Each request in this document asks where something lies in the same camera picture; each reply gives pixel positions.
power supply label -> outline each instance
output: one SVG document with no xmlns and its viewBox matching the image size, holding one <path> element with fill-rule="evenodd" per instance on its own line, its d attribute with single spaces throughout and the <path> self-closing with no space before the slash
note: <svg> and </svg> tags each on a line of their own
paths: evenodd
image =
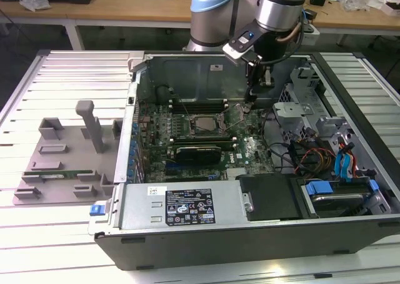
<svg viewBox="0 0 400 284">
<path fill-rule="evenodd" d="M 168 226 L 215 223 L 211 189 L 168 190 L 165 200 Z"/>
</svg>

desk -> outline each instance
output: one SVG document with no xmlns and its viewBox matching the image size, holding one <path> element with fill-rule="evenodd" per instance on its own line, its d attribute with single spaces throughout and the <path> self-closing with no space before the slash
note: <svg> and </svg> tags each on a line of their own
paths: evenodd
<svg viewBox="0 0 400 284">
<path fill-rule="evenodd" d="M 191 0 L 92 0 L 91 4 L 52 3 L 52 9 L 30 12 L 18 3 L 0 3 L 16 23 L 65 26 L 74 50 L 82 50 L 78 26 L 126 26 L 190 28 Z M 306 8 L 318 12 L 314 25 L 321 33 L 400 36 L 400 18 L 371 8 L 369 12 L 345 12 L 338 2 Z M 8 20 L 0 16 L 0 23 Z"/>
<path fill-rule="evenodd" d="M 111 124 L 113 118 L 123 116 L 129 86 L 128 55 L 129 51 L 52 51 L 48 56 L 38 56 L 0 112 L 0 283 L 70 284 L 90 279 L 90 283 L 118 284 L 372 284 L 400 279 L 400 235 L 384 238 L 352 255 L 121 271 L 88 235 L 89 204 L 15 207 L 11 203 L 13 193 L 39 140 L 38 126 L 43 117 L 58 117 L 64 126 L 83 126 L 74 109 L 84 98 L 93 99 L 94 114 L 101 124 Z M 343 59 L 351 54 L 327 55 L 331 56 L 331 66 L 343 68 L 342 77 L 346 77 L 346 66 L 357 69 L 354 62 Z M 143 52 L 135 52 L 134 57 L 140 62 Z M 104 67 L 110 72 L 107 78 L 102 74 Z M 368 75 L 356 77 L 374 84 Z M 355 82 L 347 83 L 349 89 L 357 88 L 352 89 L 357 97 L 363 89 L 352 86 Z M 368 90 L 362 92 L 360 100 L 365 104 L 366 95 L 373 96 L 378 89 L 362 88 Z M 393 126 L 393 122 L 387 121 L 387 125 Z M 316 273 L 327 272 L 332 278 L 314 278 Z"/>
</svg>

blue latch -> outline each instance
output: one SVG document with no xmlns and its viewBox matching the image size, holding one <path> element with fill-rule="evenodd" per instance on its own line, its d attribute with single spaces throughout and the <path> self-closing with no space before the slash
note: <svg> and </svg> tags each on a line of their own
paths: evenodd
<svg viewBox="0 0 400 284">
<path fill-rule="evenodd" d="M 106 205 L 91 205 L 89 215 L 90 216 L 106 215 Z"/>
<path fill-rule="evenodd" d="M 328 181 L 312 181 L 306 185 L 308 195 L 333 193 L 331 184 Z"/>
<path fill-rule="evenodd" d="M 371 186 L 373 191 L 379 190 L 379 185 L 375 180 L 369 180 L 369 185 Z"/>
</svg>

table leg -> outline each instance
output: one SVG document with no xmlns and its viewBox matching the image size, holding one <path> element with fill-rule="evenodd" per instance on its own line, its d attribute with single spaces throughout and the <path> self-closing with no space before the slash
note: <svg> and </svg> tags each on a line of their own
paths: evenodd
<svg viewBox="0 0 400 284">
<path fill-rule="evenodd" d="M 65 30 L 67 31 L 69 41 L 71 42 L 72 49 L 74 51 L 84 51 L 81 34 L 79 33 L 78 26 L 75 24 L 65 24 Z"/>
<path fill-rule="evenodd" d="M 344 40 L 346 40 L 347 37 L 348 37 L 347 34 L 339 35 L 339 38 L 337 39 L 336 44 L 337 44 L 338 46 L 342 46 L 343 43 L 344 43 Z"/>
<path fill-rule="evenodd" d="M 10 32 L 8 31 L 7 24 L 0 24 L 0 36 L 6 37 L 9 35 L 9 33 Z"/>
</svg>

gray plastic post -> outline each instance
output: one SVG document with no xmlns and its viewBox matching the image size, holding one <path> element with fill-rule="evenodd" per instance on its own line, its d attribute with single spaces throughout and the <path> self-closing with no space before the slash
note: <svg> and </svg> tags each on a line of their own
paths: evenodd
<svg viewBox="0 0 400 284">
<path fill-rule="evenodd" d="M 93 116 L 94 104 L 92 101 L 78 101 L 75 112 L 82 116 L 87 131 L 89 132 L 96 153 L 103 152 L 103 141 L 101 139 L 101 126 Z"/>
<path fill-rule="evenodd" d="M 59 140 L 56 130 L 64 129 L 58 118 L 43 118 L 39 126 L 39 132 L 42 134 L 43 139 Z"/>
</svg>

